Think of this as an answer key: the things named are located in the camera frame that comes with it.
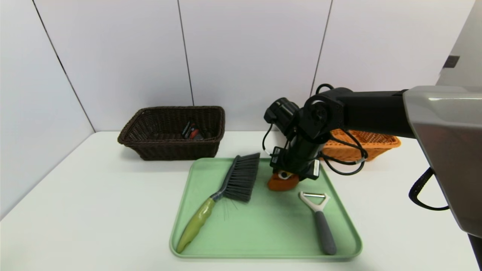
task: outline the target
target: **green tray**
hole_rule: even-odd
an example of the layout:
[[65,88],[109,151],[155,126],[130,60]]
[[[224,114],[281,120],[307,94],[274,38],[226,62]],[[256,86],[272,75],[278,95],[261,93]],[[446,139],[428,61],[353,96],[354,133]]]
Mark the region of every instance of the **green tray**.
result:
[[[362,241],[323,170],[318,180],[306,179],[291,191],[274,192],[267,187],[272,175],[269,159],[261,159],[249,203],[228,198],[218,201],[198,236],[181,254],[177,253],[175,248],[184,227],[201,204],[219,189],[232,161],[202,158],[192,164],[169,242],[176,256],[347,259],[361,252]],[[331,197],[324,213],[337,254],[330,256],[321,251],[313,213],[299,199],[300,191],[327,193]]]

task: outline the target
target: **brown wicker basket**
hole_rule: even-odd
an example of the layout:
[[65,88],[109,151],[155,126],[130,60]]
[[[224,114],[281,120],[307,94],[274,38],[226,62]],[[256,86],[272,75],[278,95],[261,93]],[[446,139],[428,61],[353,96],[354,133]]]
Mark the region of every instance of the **brown wicker basket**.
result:
[[[202,140],[183,139],[188,121],[194,121]],[[117,141],[144,160],[196,160],[214,157],[224,135],[222,107],[152,107],[139,110]]]
[[[354,130],[350,130],[350,132],[368,152],[367,161],[371,161],[385,151],[399,147],[402,144],[396,136]],[[342,130],[333,130],[332,135],[340,140],[355,144]],[[362,157],[359,150],[332,140],[326,143],[323,153],[342,161],[356,161]]]

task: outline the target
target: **white wall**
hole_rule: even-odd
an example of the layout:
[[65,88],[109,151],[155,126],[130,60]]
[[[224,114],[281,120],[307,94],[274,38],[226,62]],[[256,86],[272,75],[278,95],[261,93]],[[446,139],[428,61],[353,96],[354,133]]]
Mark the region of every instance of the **white wall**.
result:
[[334,0],[314,90],[322,83],[353,91],[434,85],[473,3]]
[[177,0],[36,0],[96,131],[152,106],[191,106]]
[[1,3],[0,217],[93,133],[31,0]]
[[450,54],[460,59],[455,68],[442,69],[437,85],[482,87],[482,0],[475,1]]
[[266,130],[266,109],[299,106],[313,83],[330,0],[180,0],[194,104],[227,130]]

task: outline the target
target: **vegetable peeler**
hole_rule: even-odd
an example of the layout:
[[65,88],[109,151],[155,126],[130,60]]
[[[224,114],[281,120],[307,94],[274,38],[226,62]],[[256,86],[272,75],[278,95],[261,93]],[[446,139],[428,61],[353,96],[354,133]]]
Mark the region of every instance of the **vegetable peeler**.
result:
[[[333,235],[331,233],[330,227],[328,226],[328,221],[326,221],[326,217],[323,213],[323,209],[328,203],[328,200],[330,200],[330,196],[328,196],[327,194],[304,193],[303,191],[299,193],[299,196],[300,196],[300,199],[304,203],[306,203],[306,205],[308,205],[314,212],[315,221],[316,221],[316,230],[318,232],[318,238],[320,240],[321,250],[328,255],[335,255],[336,254],[335,240],[333,239]],[[324,198],[324,199],[320,204],[314,204],[306,197],[317,197],[317,198]]]

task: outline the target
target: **gray bristles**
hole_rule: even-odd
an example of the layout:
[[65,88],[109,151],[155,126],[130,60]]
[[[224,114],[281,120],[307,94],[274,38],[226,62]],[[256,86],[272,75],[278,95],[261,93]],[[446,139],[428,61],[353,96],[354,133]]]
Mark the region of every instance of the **gray bristles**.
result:
[[237,201],[248,202],[253,192],[258,166],[259,153],[239,157],[229,177],[228,186],[223,196]]

